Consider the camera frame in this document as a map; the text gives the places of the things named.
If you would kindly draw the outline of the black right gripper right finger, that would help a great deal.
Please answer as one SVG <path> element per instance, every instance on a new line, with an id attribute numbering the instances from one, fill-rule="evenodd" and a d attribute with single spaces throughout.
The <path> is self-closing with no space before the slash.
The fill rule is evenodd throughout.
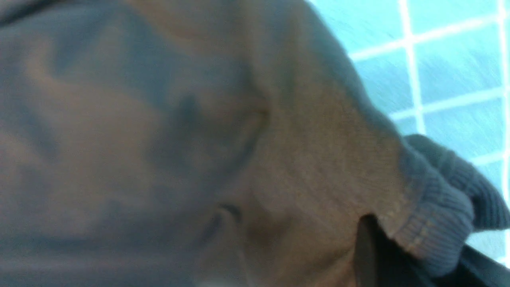
<path id="1" fill-rule="evenodd" d="M 383 233 L 375 233 L 378 287 L 508 287 L 509 269 L 465 245 L 457 267 L 442 277 L 430 276 Z"/>

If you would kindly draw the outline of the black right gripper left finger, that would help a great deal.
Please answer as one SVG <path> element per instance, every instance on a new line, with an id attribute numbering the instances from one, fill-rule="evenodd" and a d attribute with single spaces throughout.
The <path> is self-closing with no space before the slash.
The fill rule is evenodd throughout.
<path id="1" fill-rule="evenodd" d="M 358 223 L 354 269 L 357 287 L 380 287 L 380 240 L 383 237 L 377 220 L 363 216 Z"/>

